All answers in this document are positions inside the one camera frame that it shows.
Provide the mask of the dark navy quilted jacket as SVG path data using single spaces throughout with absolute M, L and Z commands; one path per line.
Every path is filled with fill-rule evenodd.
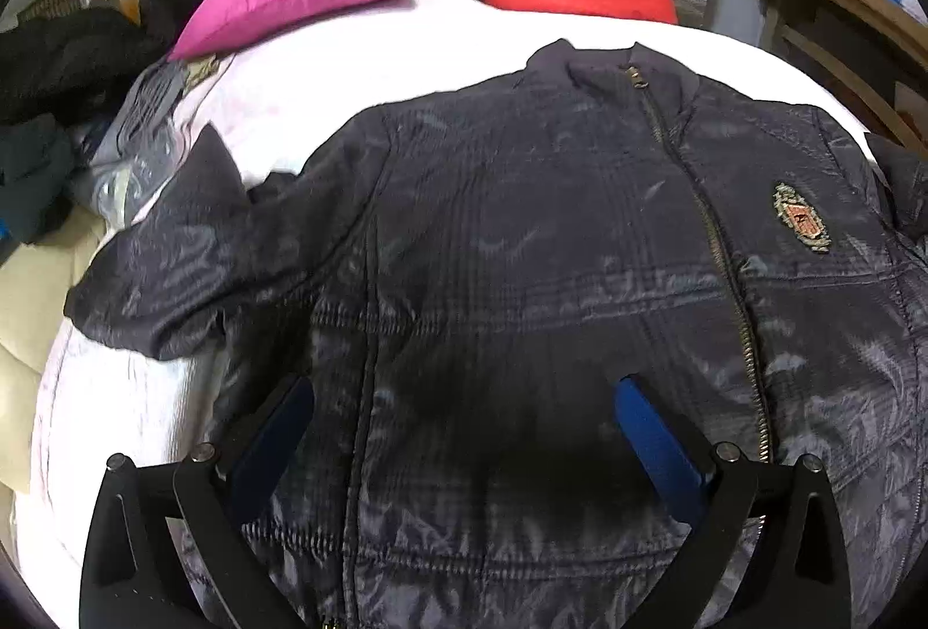
M 621 627 L 686 529 L 636 379 L 754 463 L 822 461 L 868 627 L 926 562 L 926 163 L 645 46 L 354 115 L 245 186 L 205 130 L 69 292 L 84 334 L 231 351 L 208 438 L 310 390 L 239 530 L 300 627 Z

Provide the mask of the pile of black clothes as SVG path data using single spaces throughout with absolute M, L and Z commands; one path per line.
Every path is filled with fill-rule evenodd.
M 168 48 L 108 6 L 24 21 L 2 34 L 2 124 L 63 114 L 129 86 Z

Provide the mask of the beige sofa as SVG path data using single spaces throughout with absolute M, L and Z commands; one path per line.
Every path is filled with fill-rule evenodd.
M 63 321 L 64 299 L 90 265 L 106 223 L 76 206 L 39 243 L 20 244 L 0 272 L 2 485 L 30 488 L 36 395 Z

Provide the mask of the grey folded garment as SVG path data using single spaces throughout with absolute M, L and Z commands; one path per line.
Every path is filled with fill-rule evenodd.
M 162 57 L 132 82 L 113 115 L 98 115 L 73 136 L 77 168 L 66 190 L 110 228 L 128 227 L 181 163 L 187 137 L 175 125 L 177 104 L 212 77 L 217 56 L 194 61 Z

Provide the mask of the white fluffy bed blanket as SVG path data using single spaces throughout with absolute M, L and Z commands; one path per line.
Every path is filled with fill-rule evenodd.
M 296 172 L 346 120 L 517 72 L 557 40 L 577 50 L 640 43 L 755 100 L 813 104 L 854 141 L 865 128 L 826 89 L 772 54 L 700 29 L 499 10 L 475 0 L 395 0 L 312 21 L 235 54 L 175 112 L 188 137 L 212 125 L 244 185 Z M 183 456 L 219 393 L 219 357 L 150 361 L 62 321 L 38 387 L 30 489 L 14 507 L 20 574 L 61 627 L 79 623 L 84 551 L 106 461 Z

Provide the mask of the wooden side table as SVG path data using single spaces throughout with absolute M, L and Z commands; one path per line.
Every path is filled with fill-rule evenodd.
M 763 0 L 760 46 L 815 79 L 865 130 L 926 153 L 926 28 L 889 0 Z

